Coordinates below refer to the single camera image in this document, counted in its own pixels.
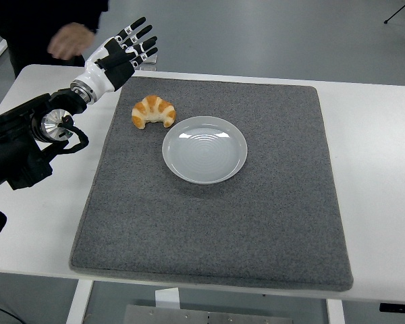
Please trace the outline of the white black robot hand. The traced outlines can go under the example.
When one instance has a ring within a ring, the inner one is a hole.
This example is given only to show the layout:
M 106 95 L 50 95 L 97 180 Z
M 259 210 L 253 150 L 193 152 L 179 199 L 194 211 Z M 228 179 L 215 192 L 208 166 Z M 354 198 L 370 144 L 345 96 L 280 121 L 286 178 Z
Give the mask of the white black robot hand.
M 141 17 L 102 43 L 86 60 L 84 73 L 76 77 L 70 89 L 92 104 L 121 88 L 136 68 L 157 52 L 157 37 L 142 39 L 153 28 L 145 22 Z

